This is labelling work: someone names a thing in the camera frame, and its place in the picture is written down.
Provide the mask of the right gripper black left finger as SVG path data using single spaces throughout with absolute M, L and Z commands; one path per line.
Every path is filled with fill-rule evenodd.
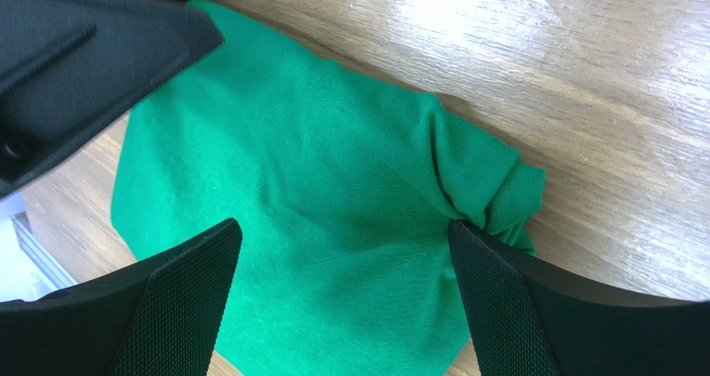
M 2 374 L 206 374 L 242 240 L 229 218 L 102 277 L 2 303 Z

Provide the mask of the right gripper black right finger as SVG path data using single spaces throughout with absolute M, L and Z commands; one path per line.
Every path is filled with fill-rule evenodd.
M 599 283 L 463 221 L 447 239 L 482 374 L 708 374 L 708 302 Z

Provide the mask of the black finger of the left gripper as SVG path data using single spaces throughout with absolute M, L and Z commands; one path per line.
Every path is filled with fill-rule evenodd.
M 1 194 L 223 43 L 189 0 L 1 0 Z

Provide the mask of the green t shirt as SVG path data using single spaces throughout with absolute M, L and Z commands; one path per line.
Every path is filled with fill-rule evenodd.
M 441 375 L 469 340 L 447 229 L 534 253 L 545 173 L 438 99 L 203 0 L 223 45 L 130 113 L 112 225 L 137 259 L 226 218 L 216 349 L 246 375 Z

